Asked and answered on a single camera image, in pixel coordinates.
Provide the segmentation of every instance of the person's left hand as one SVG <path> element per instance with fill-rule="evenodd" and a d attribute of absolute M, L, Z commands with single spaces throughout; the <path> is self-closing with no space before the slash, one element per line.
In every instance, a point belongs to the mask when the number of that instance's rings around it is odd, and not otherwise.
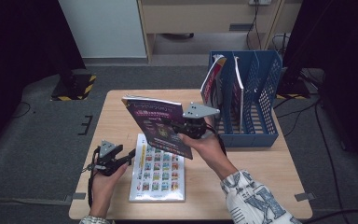
<path fill-rule="evenodd" d="M 92 206 L 89 210 L 90 216 L 106 218 L 115 185 L 124 175 L 127 167 L 128 164 L 125 163 L 110 176 L 99 173 L 94 176 L 92 182 Z"/>

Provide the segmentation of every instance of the wall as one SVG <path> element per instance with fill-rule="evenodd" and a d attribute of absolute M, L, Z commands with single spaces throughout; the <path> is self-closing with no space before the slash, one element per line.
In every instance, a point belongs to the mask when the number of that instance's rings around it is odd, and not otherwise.
<path fill-rule="evenodd" d="M 285 0 L 279 16 L 275 33 L 291 33 L 295 26 L 298 11 L 301 8 L 302 0 Z"/>
<path fill-rule="evenodd" d="M 83 58 L 146 58 L 137 1 L 59 2 Z"/>

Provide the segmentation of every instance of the open book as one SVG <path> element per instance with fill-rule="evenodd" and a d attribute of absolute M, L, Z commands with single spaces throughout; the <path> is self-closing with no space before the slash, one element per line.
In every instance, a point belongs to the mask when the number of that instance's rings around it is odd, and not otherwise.
<path fill-rule="evenodd" d="M 193 159 L 191 148 L 179 139 L 172 125 L 166 122 L 185 123 L 182 104 L 133 95 L 123 96 L 122 102 L 151 147 Z"/>
<path fill-rule="evenodd" d="M 185 200 L 185 159 L 151 147 L 138 134 L 133 164 L 130 202 L 183 202 Z"/>

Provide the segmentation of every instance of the gray carpet floor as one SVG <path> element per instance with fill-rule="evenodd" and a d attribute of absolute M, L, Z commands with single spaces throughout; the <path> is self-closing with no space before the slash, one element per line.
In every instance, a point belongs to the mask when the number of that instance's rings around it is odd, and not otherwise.
<path fill-rule="evenodd" d="M 50 101 L 58 76 L 47 77 L 25 88 L 23 103 L 19 104 L 13 119 L 0 136 L 0 198 L 49 202 L 64 200 L 66 195 L 72 195 L 76 190 L 103 101 L 109 91 L 198 89 L 207 72 L 206 66 L 88 69 L 97 78 L 89 97 L 83 101 Z M 309 99 L 289 100 L 275 111 L 280 117 L 312 105 L 318 99 L 319 95 L 313 94 Z M 277 99 L 275 105 L 282 101 Z M 310 201 L 314 217 L 341 210 L 338 192 L 344 209 L 358 209 L 358 157 L 354 152 L 342 150 L 334 125 L 326 111 L 317 105 L 327 151 L 314 108 L 302 112 L 298 119 L 298 113 L 279 118 L 283 134 L 288 134 L 285 139 L 304 189 L 316 196 Z M 89 131 L 86 135 L 79 135 L 85 131 L 82 123 L 89 121 L 86 116 L 92 116 Z M 338 189 L 333 169 L 337 174 Z M 78 223 L 78 220 L 68 217 L 68 211 L 69 205 L 0 203 L 0 223 Z M 358 223 L 358 213 L 345 217 L 348 223 Z M 315 223 L 346 222 L 343 215 L 337 215 Z"/>

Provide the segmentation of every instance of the black curtain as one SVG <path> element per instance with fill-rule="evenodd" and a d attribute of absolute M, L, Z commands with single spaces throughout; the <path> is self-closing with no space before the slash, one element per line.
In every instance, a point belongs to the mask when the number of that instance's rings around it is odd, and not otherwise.
<path fill-rule="evenodd" d="M 26 85 L 77 68 L 85 65 L 58 1 L 0 0 L 0 132 Z"/>
<path fill-rule="evenodd" d="M 304 0 L 283 59 L 290 85 L 302 68 L 325 71 L 320 88 L 342 146 L 358 153 L 358 1 Z"/>

